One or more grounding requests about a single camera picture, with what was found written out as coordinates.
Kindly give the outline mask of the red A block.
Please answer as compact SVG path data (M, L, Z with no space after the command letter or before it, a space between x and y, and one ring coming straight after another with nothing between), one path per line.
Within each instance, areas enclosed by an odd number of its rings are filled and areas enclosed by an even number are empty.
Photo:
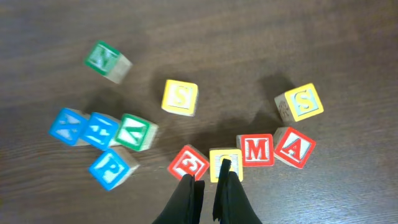
M303 169L316 144L292 127L278 128L273 135L274 157L289 166Z

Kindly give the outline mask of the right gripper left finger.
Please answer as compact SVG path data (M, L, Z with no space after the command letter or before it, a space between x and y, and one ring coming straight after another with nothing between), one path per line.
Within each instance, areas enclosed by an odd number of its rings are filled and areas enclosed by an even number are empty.
M199 224L204 189L204 180L195 180L194 175L185 174L152 224Z

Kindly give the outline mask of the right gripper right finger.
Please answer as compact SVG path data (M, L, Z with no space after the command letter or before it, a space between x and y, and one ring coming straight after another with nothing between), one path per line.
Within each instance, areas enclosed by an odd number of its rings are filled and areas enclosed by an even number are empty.
M223 159L213 204L213 220L220 224L262 224L254 212L238 175Z

